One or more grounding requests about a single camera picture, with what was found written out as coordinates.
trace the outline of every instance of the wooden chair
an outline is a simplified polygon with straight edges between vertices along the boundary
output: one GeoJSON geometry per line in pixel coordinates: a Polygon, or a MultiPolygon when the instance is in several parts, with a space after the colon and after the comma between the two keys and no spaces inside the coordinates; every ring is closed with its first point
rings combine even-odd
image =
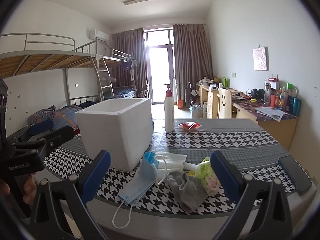
{"type": "Polygon", "coordinates": [[[219,89],[218,118],[232,118],[232,96],[229,90],[219,89]]]}
{"type": "Polygon", "coordinates": [[[139,94],[139,97],[140,97],[140,98],[145,98],[145,97],[147,97],[148,91],[149,91],[149,84],[145,85],[145,86],[141,89],[140,94],[139,94]]]}

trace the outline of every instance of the bed ladder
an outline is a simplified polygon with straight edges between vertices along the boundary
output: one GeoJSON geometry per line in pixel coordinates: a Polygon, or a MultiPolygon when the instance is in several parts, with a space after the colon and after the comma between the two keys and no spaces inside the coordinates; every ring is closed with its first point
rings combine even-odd
{"type": "Polygon", "coordinates": [[[99,92],[101,102],[104,101],[104,94],[107,92],[108,89],[110,89],[112,98],[115,98],[115,95],[113,93],[112,82],[116,81],[115,78],[110,76],[109,69],[103,57],[102,57],[102,62],[104,67],[100,68],[99,59],[96,60],[97,65],[95,65],[93,59],[91,58],[91,63],[96,70],[98,92],[99,92]]]}

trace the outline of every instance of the brown curtain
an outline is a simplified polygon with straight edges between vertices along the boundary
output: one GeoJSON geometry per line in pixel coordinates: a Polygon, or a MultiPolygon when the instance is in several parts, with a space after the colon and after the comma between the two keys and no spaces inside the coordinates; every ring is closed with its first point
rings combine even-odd
{"type": "Polygon", "coordinates": [[[173,37],[177,94],[184,100],[189,82],[212,78],[211,51],[203,24],[174,24],[173,37]]]}
{"type": "MultiPolygon", "coordinates": [[[[141,89],[148,83],[147,54],[146,47],[144,46],[143,28],[113,34],[112,48],[133,55],[133,57],[137,60],[133,61],[132,63],[138,96],[141,89]]],[[[120,66],[110,68],[110,75],[116,78],[115,87],[132,85],[130,71],[126,71],[120,66]]]]}

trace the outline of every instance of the upper bunk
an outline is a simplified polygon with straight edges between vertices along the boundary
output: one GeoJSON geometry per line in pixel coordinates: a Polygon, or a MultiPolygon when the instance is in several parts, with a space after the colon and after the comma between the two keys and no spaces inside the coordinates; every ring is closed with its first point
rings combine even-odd
{"type": "Polygon", "coordinates": [[[95,52],[98,51],[99,40],[96,38],[87,44],[75,48],[75,40],[70,37],[44,34],[44,33],[8,33],[0,34],[0,37],[4,36],[15,36],[24,35],[25,44],[24,50],[12,51],[0,54],[0,78],[12,77],[20,74],[31,73],[36,71],[44,71],[51,69],[64,69],[64,68],[87,68],[92,67],[92,62],[96,66],[103,66],[104,63],[108,67],[119,66],[121,60],[127,60],[132,56],[117,50],[112,51],[114,57],[108,57],[103,55],[97,55],[95,52]],[[30,41],[28,37],[32,36],[45,36],[45,37],[58,37],[63,39],[72,40],[70,43],[55,42],[55,41],[30,41]],[[73,46],[71,51],[66,50],[48,50],[48,49],[33,49],[27,50],[26,46],[28,43],[47,43],[47,44],[59,44],[66,46],[73,46]],[[94,54],[90,53],[90,45],[94,44],[94,54]]]}

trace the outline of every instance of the hanging picture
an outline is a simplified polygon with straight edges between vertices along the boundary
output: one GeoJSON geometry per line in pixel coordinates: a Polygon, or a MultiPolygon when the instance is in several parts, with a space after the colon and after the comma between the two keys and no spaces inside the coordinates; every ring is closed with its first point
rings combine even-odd
{"type": "Polygon", "coordinates": [[[253,50],[254,70],[267,70],[266,47],[253,50]]]}

